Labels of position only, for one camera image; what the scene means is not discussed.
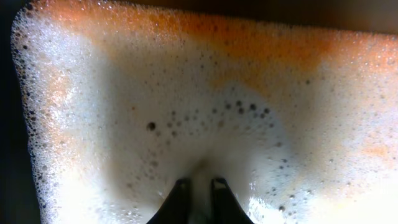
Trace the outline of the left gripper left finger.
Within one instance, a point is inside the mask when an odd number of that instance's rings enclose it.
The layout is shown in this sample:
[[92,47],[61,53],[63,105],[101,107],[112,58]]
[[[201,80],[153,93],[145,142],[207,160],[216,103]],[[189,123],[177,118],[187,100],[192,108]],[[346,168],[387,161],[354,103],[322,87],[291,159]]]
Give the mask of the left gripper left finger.
[[190,214],[190,179],[178,179],[164,203],[147,224],[187,224]]

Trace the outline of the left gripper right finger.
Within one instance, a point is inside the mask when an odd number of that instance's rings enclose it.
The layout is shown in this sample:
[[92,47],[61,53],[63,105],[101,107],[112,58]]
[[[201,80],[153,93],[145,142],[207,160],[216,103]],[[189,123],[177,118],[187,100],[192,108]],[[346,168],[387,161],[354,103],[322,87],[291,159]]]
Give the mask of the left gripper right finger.
[[211,214],[214,224],[254,224],[223,178],[211,180]]

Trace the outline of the rectangular black soapy tray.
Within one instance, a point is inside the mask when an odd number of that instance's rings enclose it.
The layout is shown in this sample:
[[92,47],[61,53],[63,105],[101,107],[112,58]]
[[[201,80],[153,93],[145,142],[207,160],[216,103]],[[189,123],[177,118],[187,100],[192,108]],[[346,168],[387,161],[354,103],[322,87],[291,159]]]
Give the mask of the rectangular black soapy tray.
[[9,25],[42,223],[147,223],[224,178],[254,223],[397,222],[397,36],[126,1]]

